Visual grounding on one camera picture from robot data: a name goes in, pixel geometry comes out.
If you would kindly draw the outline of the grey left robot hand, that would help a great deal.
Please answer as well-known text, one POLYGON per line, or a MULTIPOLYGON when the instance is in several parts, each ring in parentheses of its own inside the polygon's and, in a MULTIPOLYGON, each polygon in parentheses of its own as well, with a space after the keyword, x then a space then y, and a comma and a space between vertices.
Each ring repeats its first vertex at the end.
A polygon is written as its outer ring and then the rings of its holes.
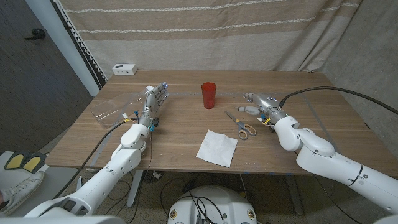
POLYGON ((146 87, 146 98, 141 116, 139 117, 139 124, 150 126, 152 120, 157 117, 159 108, 169 96, 168 84, 162 82, 159 85, 146 87))

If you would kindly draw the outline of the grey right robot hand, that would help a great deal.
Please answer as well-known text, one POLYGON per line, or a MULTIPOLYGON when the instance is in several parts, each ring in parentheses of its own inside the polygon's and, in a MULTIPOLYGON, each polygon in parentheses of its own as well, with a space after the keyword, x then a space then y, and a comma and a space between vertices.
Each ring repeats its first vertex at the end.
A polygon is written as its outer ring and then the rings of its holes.
POLYGON ((279 108, 279 102, 270 95, 245 93, 245 99, 254 103, 256 106, 240 106, 238 111, 246 112, 250 115, 263 114, 272 124, 276 124, 279 120, 287 117, 287 113, 279 108))

